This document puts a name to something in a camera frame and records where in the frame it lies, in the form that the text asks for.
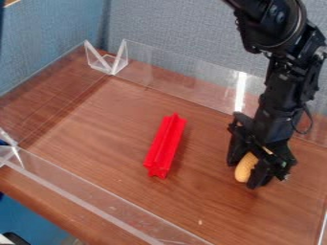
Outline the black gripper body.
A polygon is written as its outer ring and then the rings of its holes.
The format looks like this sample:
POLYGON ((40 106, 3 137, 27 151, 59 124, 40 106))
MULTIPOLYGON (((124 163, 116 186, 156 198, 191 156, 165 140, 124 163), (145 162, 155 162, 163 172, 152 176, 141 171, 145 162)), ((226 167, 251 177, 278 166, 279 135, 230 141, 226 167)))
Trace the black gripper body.
POLYGON ((247 153, 251 152, 256 158, 274 157, 276 168, 274 177, 283 181, 291 168, 296 165, 296 158, 287 145, 294 133, 291 115, 258 111, 251 118, 246 114, 235 112, 227 130, 231 136, 236 135, 243 139, 248 147, 247 153))

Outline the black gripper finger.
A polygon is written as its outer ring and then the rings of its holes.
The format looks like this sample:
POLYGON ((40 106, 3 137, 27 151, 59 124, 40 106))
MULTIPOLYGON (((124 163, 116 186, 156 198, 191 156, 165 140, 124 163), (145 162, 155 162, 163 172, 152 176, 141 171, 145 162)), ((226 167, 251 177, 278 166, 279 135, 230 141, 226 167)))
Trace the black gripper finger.
POLYGON ((239 164, 242 158, 247 153, 247 150, 248 147, 243 139, 239 136, 232 135, 227 151, 227 165, 230 167, 234 167, 239 164))
POLYGON ((266 186, 275 176, 275 170, 276 168, 272 156, 254 158, 247 187, 250 189, 256 189, 266 186))

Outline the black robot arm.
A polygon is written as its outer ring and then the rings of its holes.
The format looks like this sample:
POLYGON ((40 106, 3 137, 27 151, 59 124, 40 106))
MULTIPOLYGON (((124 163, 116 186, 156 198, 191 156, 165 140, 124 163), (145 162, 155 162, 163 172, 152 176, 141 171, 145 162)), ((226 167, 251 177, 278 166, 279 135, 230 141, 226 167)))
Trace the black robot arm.
POLYGON ((327 41, 302 0, 223 1, 234 9, 244 49, 270 59, 255 115, 236 112, 228 125, 227 164, 235 179, 256 189, 284 180, 296 165, 287 142, 319 90, 327 41))

